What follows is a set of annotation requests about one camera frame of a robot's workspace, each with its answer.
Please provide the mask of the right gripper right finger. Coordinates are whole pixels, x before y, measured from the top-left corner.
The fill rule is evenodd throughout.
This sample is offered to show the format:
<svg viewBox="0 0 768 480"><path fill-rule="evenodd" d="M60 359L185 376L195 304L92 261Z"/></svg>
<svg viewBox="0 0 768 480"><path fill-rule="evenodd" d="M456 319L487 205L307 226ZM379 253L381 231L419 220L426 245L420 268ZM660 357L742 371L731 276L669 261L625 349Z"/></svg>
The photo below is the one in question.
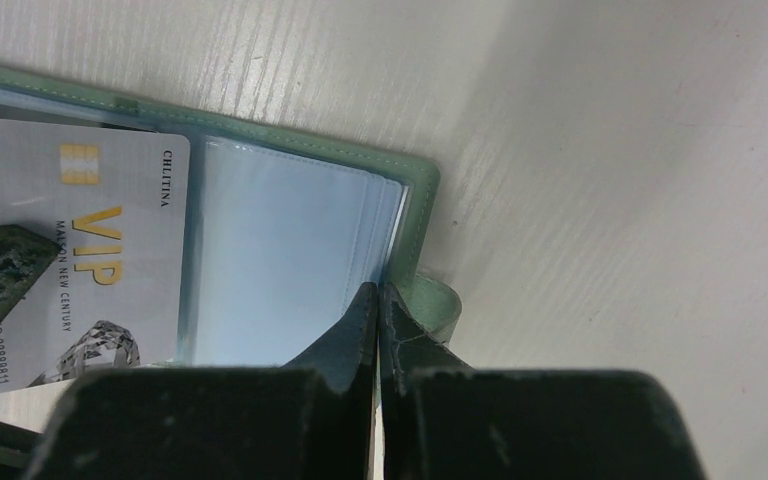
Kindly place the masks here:
<svg viewBox="0 0 768 480"><path fill-rule="evenodd" d="M388 479L701 479L682 416L630 370L467 365L379 292Z"/></svg>

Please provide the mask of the green leather card holder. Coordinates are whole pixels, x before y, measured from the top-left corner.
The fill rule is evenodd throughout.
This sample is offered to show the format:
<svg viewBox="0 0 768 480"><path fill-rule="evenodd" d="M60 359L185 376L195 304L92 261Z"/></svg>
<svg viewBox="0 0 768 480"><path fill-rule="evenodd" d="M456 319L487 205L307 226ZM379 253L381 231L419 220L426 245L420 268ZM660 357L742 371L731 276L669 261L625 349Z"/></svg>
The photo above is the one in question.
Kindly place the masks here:
<svg viewBox="0 0 768 480"><path fill-rule="evenodd" d="M427 331L451 338L460 299L417 270L432 161L2 67L0 104L189 140L179 362L285 363L364 282L395 284Z"/></svg>

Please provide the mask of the white VIP card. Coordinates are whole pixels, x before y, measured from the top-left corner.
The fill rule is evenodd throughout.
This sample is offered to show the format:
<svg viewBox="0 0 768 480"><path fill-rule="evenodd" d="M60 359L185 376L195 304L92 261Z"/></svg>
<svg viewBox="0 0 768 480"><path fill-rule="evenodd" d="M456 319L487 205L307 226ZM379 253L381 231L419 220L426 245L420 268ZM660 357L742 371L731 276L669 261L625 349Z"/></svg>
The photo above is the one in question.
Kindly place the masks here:
<svg viewBox="0 0 768 480"><path fill-rule="evenodd" d="M0 225L57 247L0 326L0 393L173 358L190 153L176 134L0 119Z"/></svg>

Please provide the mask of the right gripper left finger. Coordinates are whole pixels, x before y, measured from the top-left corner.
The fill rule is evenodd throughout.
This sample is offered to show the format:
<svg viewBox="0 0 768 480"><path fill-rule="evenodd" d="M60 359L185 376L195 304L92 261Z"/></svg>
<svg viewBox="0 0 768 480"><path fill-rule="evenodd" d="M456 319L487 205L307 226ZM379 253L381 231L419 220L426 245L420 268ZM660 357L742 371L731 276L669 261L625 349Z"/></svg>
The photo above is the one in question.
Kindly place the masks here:
<svg viewBox="0 0 768 480"><path fill-rule="evenodd" d="M378 291L280 367L107 370L62 396L27 479L367 479Z"/></svg>

